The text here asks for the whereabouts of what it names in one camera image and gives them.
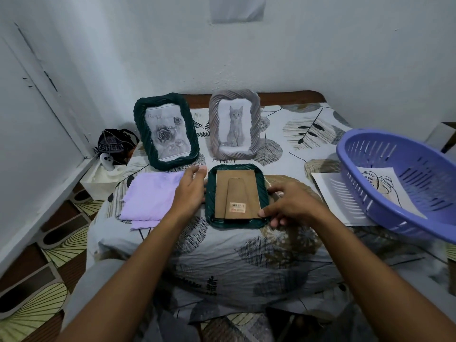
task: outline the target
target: dark green picture frame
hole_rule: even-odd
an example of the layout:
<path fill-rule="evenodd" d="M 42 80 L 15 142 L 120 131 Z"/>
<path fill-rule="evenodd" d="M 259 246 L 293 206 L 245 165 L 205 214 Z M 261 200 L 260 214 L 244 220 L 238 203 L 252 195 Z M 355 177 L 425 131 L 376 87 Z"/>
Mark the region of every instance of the dark green picture frame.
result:
<path fill-rule="evenodd" d="M 180 107 L 180 114 L 185 121 L 186 135 L 190 142 L 190 154 L 176 158 L 172 161 L 160 161 L 158 159 L 158 152 L 152 142 L 151 130 L 145 120 L 145 111 L 150 107 L 159 107 L 163 104 L 176 104 Z M 149 158 L 151 166 L 160 170 L 168 171 L 178 166 L 185 166 L 193 163 L 199 155 L 199 143 L 197 132 L 193 125 L 193 118 L 191 117 L 190 108 L 185 98 L 179 93 L 171 92 L 164 96 L 140 98 L 136 101 L 133 109 L 134 121 L 141 135 L 141 141 L 144 144 L 144 149 Z"/>
<path fill-rule="evenodd" d="M 258 188 L 259 205 L 264 208 L 269 205 L 268 191 L 265 186 L 265 177 L 261 170 L 253 164 L 241 165 L 219 165 L 213 167 L 208 174 L 208 183 L 206 185 L 206 220 L 216 228 L 252 228 L 258 229 L 263 227 L 269 218 L 252 218 L 251 220 L 225 220 L 224 218 L 215 218 L 215 186 L 217 171 L 247 171 L 254 170 L 256 184 Z"/>

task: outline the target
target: gray picture frame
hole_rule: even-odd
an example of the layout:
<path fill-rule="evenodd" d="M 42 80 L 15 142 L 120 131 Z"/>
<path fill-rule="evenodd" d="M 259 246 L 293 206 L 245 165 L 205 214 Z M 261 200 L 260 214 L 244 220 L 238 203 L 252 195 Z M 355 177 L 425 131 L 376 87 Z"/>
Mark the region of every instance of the gray picture frame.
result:
<path fill-rule="evenodd" d="M 219 137 L 219 103 L 221 100 L 234 100 L 237 98 L 247 99 L 252 103 L 250 115 L 252 127 L 250 128 L 251 145 L 248 151 L 223 152 L 220 150 Z M 222 90 L 214 93 L 209 100 L 209 127 L 211 152 L 216 160 L 250 160 L 255 157 L 259 149 L 259 134 L 261 122 L 260 98 L 256 92 L 244 90 Z"/>

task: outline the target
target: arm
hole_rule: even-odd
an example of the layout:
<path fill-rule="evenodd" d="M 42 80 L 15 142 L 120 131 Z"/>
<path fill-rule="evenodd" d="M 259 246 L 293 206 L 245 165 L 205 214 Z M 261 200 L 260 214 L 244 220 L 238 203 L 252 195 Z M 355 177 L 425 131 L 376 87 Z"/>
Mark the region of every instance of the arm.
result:
<path fill-rule="evenodd" d="M 112 342 L 133 338 L 179 235 L 201 206 L 206 172 L 205 166 L 185 171 L 171 209 L 66 327 L 57 342 Z"/>
<path fill-rule="evenodd" d="M 372 253 L 326 206 L 292 182 L 268 191 L 283 191 L 284 196 L 260 210 L 259 216 L 272 216 L 273 228 L 286 225 L 288 218 L 313 227 L 380 339 L 456 341 L 456 325 Z"/>

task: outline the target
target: twisted rope frame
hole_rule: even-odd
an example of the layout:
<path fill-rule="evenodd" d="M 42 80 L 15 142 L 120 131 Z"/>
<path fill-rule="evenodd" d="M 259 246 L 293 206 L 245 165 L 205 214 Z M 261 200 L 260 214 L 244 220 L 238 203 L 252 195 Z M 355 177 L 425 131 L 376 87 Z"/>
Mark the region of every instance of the twisted rope frame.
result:
<path fill-rule="evenodd" d="M 250 139 L 252 143 L 247 152 L 239 151 L 225 153 L 220 151 L 219 137 L 219 103 L 222 99 L 232 101 L 236 98 L 245 98 L 252 103 L 250 115 L 252 117 L 252 127 L 250 128 Z M 259 126 L 261 123 L 260 100 L 259 96 L 248 89 L 244 90 L 222 90 L 214 93 L 209 100 L 209 127 L 211 137 L 211 151 L 217 160 L 250 160 L 255 157 L 259 149 Z"/>
<path fill-rule="evenodd" d="M 263 227 L 269 218 L 252 218 L 250 220 L 226 220 L 224 218 L 215 218 L 215 189 L 217 183 L 217 171 L 247 171 L 255 172 L 256 185 L 258 190 L 259 205 L 263 209 L 269 205 L 268 191 L 266 190 L 265 177 L 263 172 L 253 164 L 238 165 L 218 165 L 213 167 L 208 173 L 208 183 L 206 184 L 205 195 L 205 217 L 208 223 L 216 228 L 252 228 L 259 229 Z"/>
<path fill-rule="evenodd" d="M 185 121 L 186 135 L 190 142 L 191 150 L 188 156 L 178 157 L 172 161 L 160 161 L 158 159 L 157 149 L 152 142 L 151 129 L 145 120 L 145 111 L 149 107 L 159 107 L 168 103 L 176 104 L 180 107 L 180 114 Z M 188 107 L 188 103 L 184 96 L 179 93 L 171 92 L 163 96 L 140 98 L 134 105 L 133 114 L 134 121 L 139 129 L 141 140 L 151 166 L 160 171 L 168 171 L 178 166 L 188 165 L 196 160 L 199 155 L 197 132 L 193 125 L 190 108 Z"/>

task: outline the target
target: white toy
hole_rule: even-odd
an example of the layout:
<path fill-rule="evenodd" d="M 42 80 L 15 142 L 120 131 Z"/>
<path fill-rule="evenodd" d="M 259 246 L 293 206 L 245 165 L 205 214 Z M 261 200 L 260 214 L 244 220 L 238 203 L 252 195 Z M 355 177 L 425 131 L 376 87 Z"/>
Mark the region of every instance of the white toy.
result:
<path fill-rule="evenodd" d="M 107 171 L 114 170 L 114 158 L 110 154 L 101 154 L 100 161 L 101 165 L 104 166 Z"/>

